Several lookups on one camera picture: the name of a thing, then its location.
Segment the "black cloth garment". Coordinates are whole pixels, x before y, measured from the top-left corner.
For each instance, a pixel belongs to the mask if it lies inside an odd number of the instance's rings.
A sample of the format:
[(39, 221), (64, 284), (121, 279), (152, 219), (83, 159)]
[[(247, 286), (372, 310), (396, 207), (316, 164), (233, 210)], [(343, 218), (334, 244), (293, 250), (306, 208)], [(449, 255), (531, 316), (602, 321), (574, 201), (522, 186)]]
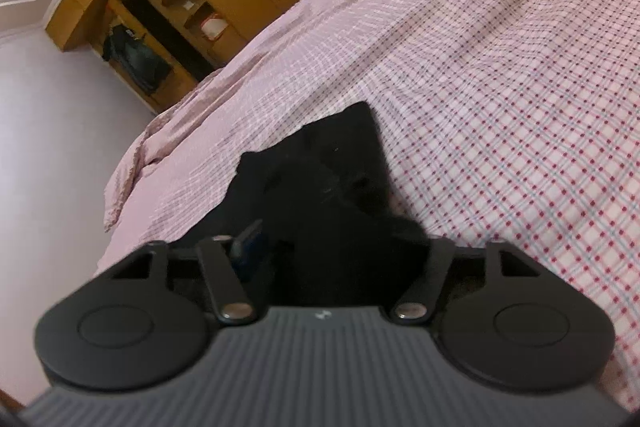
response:
[(231, 264), (258, 306), (391, 306), (427, 273), (430, 241), (390, 208), (367, 103), (245, 152), (222, 202), (174, 243), (259, 234)]

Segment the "pink checked bed cover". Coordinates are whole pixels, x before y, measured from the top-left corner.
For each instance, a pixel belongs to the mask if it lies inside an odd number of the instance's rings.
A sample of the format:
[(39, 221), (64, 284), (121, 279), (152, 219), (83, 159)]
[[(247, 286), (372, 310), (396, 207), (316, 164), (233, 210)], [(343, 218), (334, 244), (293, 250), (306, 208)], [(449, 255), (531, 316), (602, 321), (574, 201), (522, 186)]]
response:
[(186, 233), (243, 152), (361, 100), (395, 207), (510, 242), (605, 309), (602, 383), (637, 410), (639, 0), (300, 0), (132, 142), (99, 269)]

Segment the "black bag in wardrobe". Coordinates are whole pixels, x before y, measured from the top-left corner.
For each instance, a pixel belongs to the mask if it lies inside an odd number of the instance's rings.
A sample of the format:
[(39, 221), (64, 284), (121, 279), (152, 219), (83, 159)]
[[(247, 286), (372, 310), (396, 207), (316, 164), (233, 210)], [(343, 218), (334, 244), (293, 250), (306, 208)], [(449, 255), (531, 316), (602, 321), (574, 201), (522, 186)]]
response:
[(146, 95), (155, 93), (171, 66), (125, 25), (113, 26), (103, 43), (102, 60), (118, 63)]

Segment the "white container on shelf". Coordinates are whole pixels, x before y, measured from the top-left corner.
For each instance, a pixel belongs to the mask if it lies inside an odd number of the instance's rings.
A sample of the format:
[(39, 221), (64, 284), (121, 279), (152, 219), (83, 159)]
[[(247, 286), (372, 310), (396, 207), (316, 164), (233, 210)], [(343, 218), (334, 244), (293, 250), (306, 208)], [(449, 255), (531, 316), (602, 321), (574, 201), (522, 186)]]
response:
[(212, 15), (209, 15), (209, 17), (206, 17), (200, 25), (203, 36), (211, 42), (215, 42), (224, 33), (227, 27), (228, 22), (217, 13), (213, 13)]

